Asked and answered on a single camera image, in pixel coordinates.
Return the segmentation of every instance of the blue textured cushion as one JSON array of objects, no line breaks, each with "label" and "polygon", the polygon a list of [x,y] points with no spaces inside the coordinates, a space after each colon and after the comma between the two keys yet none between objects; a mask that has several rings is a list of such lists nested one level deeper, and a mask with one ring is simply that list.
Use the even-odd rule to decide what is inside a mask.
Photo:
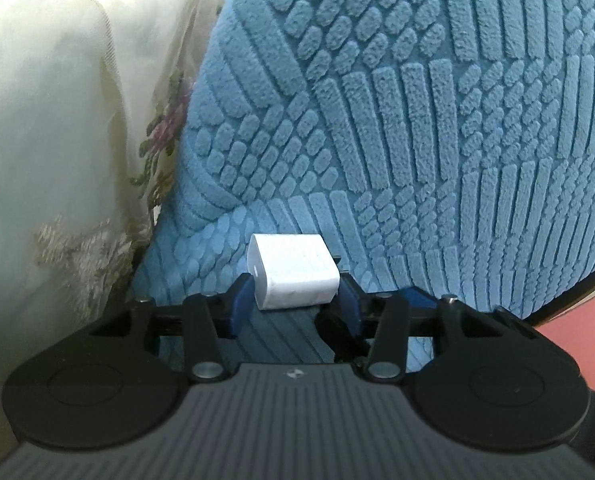
[{"label": "blue textured cushion", "polygon": [[[225,290],[253,232],[319,232],[366,290],[526,317],[595,269],[595,0],[228,0],[177,171],[158,304]],[[312,316],[224,350],[330,360]]]}]

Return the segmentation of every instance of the white power adapter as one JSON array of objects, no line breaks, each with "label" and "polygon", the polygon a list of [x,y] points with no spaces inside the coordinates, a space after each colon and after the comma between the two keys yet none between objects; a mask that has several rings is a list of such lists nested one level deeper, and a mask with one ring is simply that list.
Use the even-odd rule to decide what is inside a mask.
[{"label": "white power adapter", "polygon": [[254,234],[246,259],[260,310],[329,303],[340,286],[340,271],[320,235]]}]

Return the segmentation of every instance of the pink object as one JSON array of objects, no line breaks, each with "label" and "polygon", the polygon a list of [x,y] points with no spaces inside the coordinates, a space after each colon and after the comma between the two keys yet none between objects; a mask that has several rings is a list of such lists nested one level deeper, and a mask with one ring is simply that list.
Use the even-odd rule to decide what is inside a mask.
[{"label": "pink object", "polygon": [[595,391],[595,298],[536,330],[575,359],[589,388]]}]

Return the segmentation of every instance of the floral embroidery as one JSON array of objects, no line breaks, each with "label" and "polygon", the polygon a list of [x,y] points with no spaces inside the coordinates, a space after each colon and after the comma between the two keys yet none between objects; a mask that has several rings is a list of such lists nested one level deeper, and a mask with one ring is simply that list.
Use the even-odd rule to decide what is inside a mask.
[{"label": "floral embroidery", "polygon": [[125,232],[110,221],[80,235],[66,232],[62,218],[44,224],[36,233],[37,263],[64,271],[64,284],[71,290],[74,309],[80,320],[96,319],[116,283],[132,273],[134,244]]},{"label": "floral embroidery", "polygon": [[[191,93],[192,85],[184,79],[183,72],[175,72],[168,82],[168,102],[160,102],[155,107],[155,118],[146,128],[147,138],[139,146],[139,157],[145,159],[144,171],[140,176],[130,179],[131,184],[141,188],[139,198],[145,195],[151,178],[156,176],[162,152],[171,156],[175,150],[175,144],[186,123]],[[158,178],[155,186],[165,185],[171,178],[171,174]],[[163,196],[166,190],[163,188],[156,193]]]},{"label": "floral embroidery", "polygon": [[159,208],[162,206],[164,197],[173,187],[174,177],[172,171],[160,172],[157,174],[155,185],[146,198],[148,205],[148,218],[151,222],[151,232],[155,229],[155,223],[159,215]]}]

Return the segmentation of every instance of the cream curtain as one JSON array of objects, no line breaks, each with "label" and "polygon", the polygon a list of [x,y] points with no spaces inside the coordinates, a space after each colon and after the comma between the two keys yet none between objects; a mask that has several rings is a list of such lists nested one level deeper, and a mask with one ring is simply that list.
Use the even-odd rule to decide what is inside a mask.
[{"label": "cream curtain", "polygon": [[0,390],[148,242],[222,1],[0,0]]}]

